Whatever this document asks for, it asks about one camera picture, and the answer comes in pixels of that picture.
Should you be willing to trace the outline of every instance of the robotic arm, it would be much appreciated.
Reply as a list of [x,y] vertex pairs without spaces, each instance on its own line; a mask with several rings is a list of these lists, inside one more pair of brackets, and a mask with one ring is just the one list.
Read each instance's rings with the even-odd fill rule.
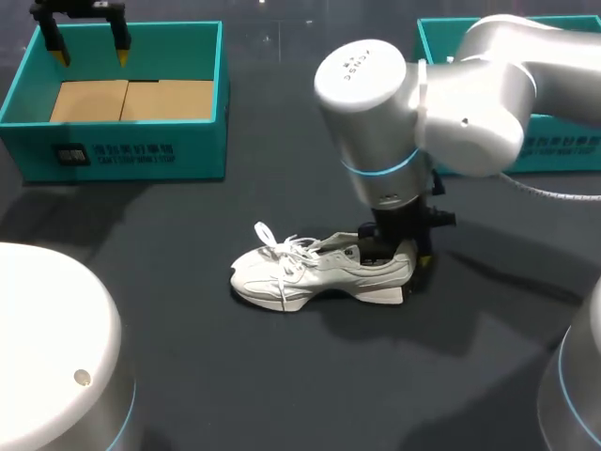
[[96,0],[36,0],[29,9],[39,23],[46,43],[46,50],[65,67],[71,58],[58,30],[53,14],[66,14],[71,19],[105,19],[111,25],[119,64],[125,67],[131,46],[131,36],[125,22],[125,5]]
[[425,204],[442,194],[433,162],[487,177],[517,159],[531,114],[601,124],[601,36],[510,15],[466,33],[450,64],[407,63],[391,44],[362,40],[319,66],[315,92],[360,200],[391,249],[455,223]]

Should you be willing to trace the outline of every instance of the white cable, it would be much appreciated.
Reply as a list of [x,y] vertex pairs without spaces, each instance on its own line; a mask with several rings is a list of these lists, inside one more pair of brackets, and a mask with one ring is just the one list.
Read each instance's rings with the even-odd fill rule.
[[499,179],[503,181],[506,181],[521,192],[533,194],[538,197],[546,197],[549,199],[556,200],[574,200],[577,202],[601,202],[601,195],[553,193],[552,191],[539,190],[538,188],[533,188],[532,186],[525,185],[505,174],[498,174],[497,177],[499,177]]

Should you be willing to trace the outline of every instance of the dark gray tabletop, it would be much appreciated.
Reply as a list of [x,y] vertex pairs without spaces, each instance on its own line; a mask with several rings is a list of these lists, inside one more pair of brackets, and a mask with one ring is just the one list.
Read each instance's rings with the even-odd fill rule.
[[[229,265],[277,237],[371,219],[312,96],[325,54],[386,39],[406,55],[419,17],[596,13],[588,0],[130,0],[130,21],[224,20],[232,80],[219,183],[24,188],[0,152],[0,240],[77,258],[125,324],[146,451],[542,449],[547,359],[599,276],[601,205],[448,179],[430,289],[390,308],[321,299],[295,315],[239,303]],[[0,99],[34,29],[0,3]],[[598,176],[525,178],[601,194]]]

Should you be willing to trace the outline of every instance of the white sneaker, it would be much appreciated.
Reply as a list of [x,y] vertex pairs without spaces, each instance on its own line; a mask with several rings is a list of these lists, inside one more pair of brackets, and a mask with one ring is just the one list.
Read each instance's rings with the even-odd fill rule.
[[295,312],[326,289],[366,303],[402,303],[402,286],[415,269],[410,241],[399,245],[393,259],[362,265],[356,233],[335,233],[324,241],[293,236],[278,243],[263,223],[254,230],[265,246],[232,264],[230,283],[242,298],[270,310]]

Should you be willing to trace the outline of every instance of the teal box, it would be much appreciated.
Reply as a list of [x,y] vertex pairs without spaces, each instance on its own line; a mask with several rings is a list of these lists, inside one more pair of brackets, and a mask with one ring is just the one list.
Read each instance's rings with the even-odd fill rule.
[[[529,19],[574,31],[601,32],[597,16],[545,16]],[[428,64],[446,64],[455,55],[463,35],[478,18],[420,19],[417,21],[414,58]],[[601,130],[556,117],[532,115],[516,164],[507,172],[601,170]],[[441,173],[450,173],[442,168]]]
[[[131,50],[125,68],[118,63],[108,23],[59,27],[71,56],[68,68],[45,50],[36,29],[0,110],[0,138],[24,181],[224,176],[229,78],[222,23],[128,27]],[[49,122],[62,82],[92,80],[211,80],[211,118]]]

